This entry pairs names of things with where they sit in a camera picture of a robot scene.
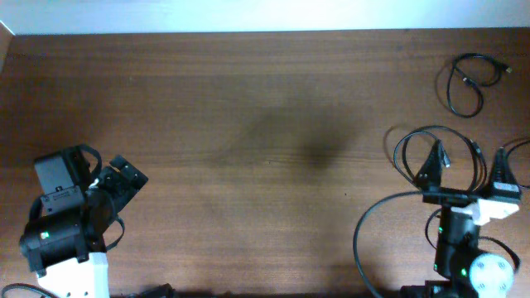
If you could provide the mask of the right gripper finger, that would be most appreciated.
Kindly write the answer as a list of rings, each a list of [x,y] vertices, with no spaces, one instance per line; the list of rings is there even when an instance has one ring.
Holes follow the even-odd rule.
[[[490,199],[505,203],[520,203],[521,190],[508,164],[508,155],[503,147],[494,156],[489,178]]]
[[[442,141],[436,140],[426,161],[413,179],[414,185],[420,190],[439,188],[441,186],[442,171],[450,166],[451,160]]]

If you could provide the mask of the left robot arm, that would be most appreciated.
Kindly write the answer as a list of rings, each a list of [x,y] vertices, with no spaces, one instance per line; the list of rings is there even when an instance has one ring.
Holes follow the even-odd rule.
[[[104,166],[92,147],[78,145],[35,159],[43,190],[31,207],[19,241],[22,255],[45,295],[108,297],[104,234],[148,182],[124,157]]]

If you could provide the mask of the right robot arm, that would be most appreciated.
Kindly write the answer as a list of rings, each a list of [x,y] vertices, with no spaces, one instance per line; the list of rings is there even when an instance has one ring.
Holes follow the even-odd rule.
[[[436,141],[413,184],[423,192],[422,201],[441,207],[433,269],[444,279],[422,286],[402,286],[401,297],[505,297],[521,261],[506,244],[494,240],[512,258],[479,248],[480,228],[491,219],[505,219],[519,211],[522,191],[499,148],[491,175],[479,190],[441,186],[442,168],[449,165],[441,141]]]

